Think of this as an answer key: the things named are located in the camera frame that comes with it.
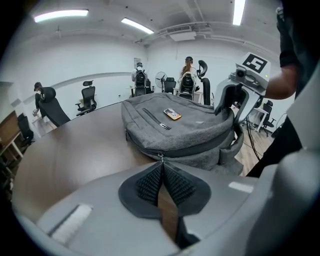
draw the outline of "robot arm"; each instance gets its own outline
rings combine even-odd
[[[271,65],[269,61],[248,52],[235,66],[235,72],[218,84],[214,104],[216,115],[225,108],[237,106],[239,111],[234,123],[238,124],[266,95]]]

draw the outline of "gray backpack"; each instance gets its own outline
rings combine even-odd
[[[169,108],[181,118],[167,116],[164,110]],[[244,134],[240,126],[234,125],[231,109],[215,115],[213,106],[170,93],[153,93],[123,101],[121,114],[127,139],[155,160],[228,175],[239,175],[243,170],[234,156],[243,144]]]

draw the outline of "white wall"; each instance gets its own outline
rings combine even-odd
[[[152,44],[147,49],[148,61],[146,69],[148,70],[148,77],[152,85],[154,85],[154,77],[160,71],[165,72],[168,77],[174,77],[175,80],[178,81],[187,56],[193,58],[193,64],[197,69],[199,68],[198,60],[204,60],[208,65],[208,71],[205,77],[210,80],[210,91],[215,93],[217,85],[226,79],[230,72],[235,71],[236,60],[247,52],[255,53],[269,60],[271,62],[271,76],[276,75],[280,71],[279,61],[277,59],[270,59],[270,57],[238,43],[208,39],[181,42],[168,40]],[[284,100],[272,100],[273,108],[271,118],[278,121],[293,101],[294,96]]]
[[[54,87],[62,109],[73,119],[85,80],[94,80],[98,108],[127,99],[134,58],[147,62],[146,49],[105,36],[56,38],[11,48],[1,63],[0,81],[13,83],[9,101],[30,121],[36,82]]]
[[[186,56],[192,56],[198,68],[198,60],[208,64],[206,77],[211,92],[218,83],[235,69],[235,61],[245,53],[253,52],[271,61],[271,75],[279,72],[277,59],[270,59],[241,44],[221,40],[190,40],[174,42],[161,41],[147,50],[135,44],[102,36],[71,36],[33,44],[24,44],[10,49],[2,62],[0,81],[12,82],[9,88],[9,102],[17,115],[24,112],[33,119],[35,109],[34,84],[52,86],[62,109],[75,118],[75,103],[82,98],[82,82],[94,80],[98,108],[127,99],[131,86],[130,72],[134,58],[140,58],[148,72],[151,84],[155,75],[165,72],[176,80],[185,63]],[[279,120],[294,101],[294,96],[285,100],[272,100],[271,117]]]
[[[0,123],[12,112],[14,108],[11,106],[8,98],[9,86],[0,84]]]

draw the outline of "gray plastic surface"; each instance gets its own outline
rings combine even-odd
[[[37,225],[49,234],[78,204],[87,204],[93,211],[66,246],[82,255],[261,255],[285,241],[320,191],[318,151],[290,154],[279,165],[267,166],[259,179],[171,164],[204,180],[211,189],[203,209],[183,217],[185,231],[200,240],[184,250],[168,237],[159,220],[135,217],[119,200],[121,183],[153,163],[86,184],[49,209]],[[56,249],[48,236],[45,240],[46,250]],[[37,241],[43,246],[45,240]]]
[[[179,251],[159,220],[135,217],[119,200],[118,188],[153,163],[96,179],[51,207],[37,225],[49,233],[78,204],[93,207],[67,247],[90,256],[168,255]]]

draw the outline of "round table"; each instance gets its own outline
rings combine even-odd
[[[58,127],[26,150],[12,204],[36,222],[82,185],[154,161],[126,141],[121,103],[106,106]]]

